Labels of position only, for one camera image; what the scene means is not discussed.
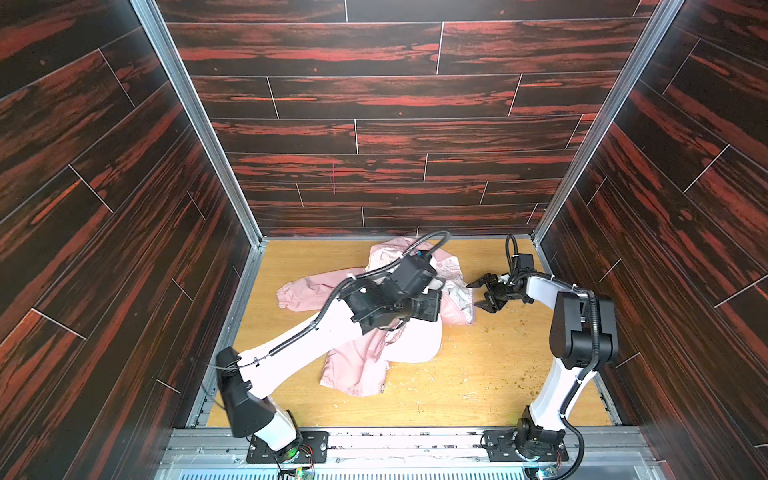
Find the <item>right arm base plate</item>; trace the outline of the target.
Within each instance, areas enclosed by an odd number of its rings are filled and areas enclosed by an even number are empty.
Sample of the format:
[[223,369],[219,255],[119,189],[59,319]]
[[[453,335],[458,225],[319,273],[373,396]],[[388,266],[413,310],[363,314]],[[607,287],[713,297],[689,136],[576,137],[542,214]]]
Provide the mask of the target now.
[[564,437],[564,430],[486,430],[480,445],[491,462],[557,463],[569,459]]

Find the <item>pink zip jacket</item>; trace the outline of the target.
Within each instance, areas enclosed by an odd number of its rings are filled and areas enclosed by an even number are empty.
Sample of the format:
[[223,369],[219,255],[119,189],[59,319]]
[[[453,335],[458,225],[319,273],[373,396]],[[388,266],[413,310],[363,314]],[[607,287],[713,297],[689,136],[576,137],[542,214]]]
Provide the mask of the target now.
[[[278,306],[294,312],[317,311],[342,279],[394,261],[413,242],[409,237],[396,237],[372,246],[368,265],[363,269],[347,268],[289,282],[276,293]],[[439,277],[432,284],[442,287],[439,320],[411,320],[390,331],[375,329],[329,351],[320,379],[322,386],[355,397],[377,395],[384,390],[392,362],[428,362],[440,350],[445,326],[474,323],[472,292],[464,281],[458,257],[439,249],[430,264]]]

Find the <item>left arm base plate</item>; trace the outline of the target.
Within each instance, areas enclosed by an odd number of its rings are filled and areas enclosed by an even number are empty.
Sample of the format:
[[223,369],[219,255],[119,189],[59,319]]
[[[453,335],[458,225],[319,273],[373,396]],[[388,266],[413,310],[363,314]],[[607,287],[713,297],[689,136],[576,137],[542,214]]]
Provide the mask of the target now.
[[247,464],[323,464],[327,459],[329,432],[300,429],[297,437],[277,451],[256,435],[249,438]]

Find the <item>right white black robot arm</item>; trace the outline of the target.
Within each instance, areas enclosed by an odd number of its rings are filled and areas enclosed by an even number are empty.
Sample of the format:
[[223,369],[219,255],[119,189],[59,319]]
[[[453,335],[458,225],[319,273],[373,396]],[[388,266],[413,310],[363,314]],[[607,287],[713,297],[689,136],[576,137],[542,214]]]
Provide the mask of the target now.
[[574,402],[597,370],[617,356],[619,336],[613,300],[552,275],[486,274],[469,284],[484,287],[476,307],[496,313],[512,300],[541,303],[553,311],[549,347],[553,363],[542,390],[518,421],[515,449],[526,459],[552,460],[563,448]]

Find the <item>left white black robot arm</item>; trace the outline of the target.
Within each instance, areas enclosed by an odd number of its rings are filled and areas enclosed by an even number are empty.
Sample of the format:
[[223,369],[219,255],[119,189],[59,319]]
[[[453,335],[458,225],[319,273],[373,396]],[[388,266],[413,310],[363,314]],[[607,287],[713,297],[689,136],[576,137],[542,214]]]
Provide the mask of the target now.
[[271,399],[277,387],[322,355],[373,330],[411,319],[436,322],[440,301],[436,289],[408,293],[392,282],[347,278],[320,312],[281,336],[242,352],[224,348],[212,368],[232,435],[254,436],[274,452],[298,446],[298,427]]

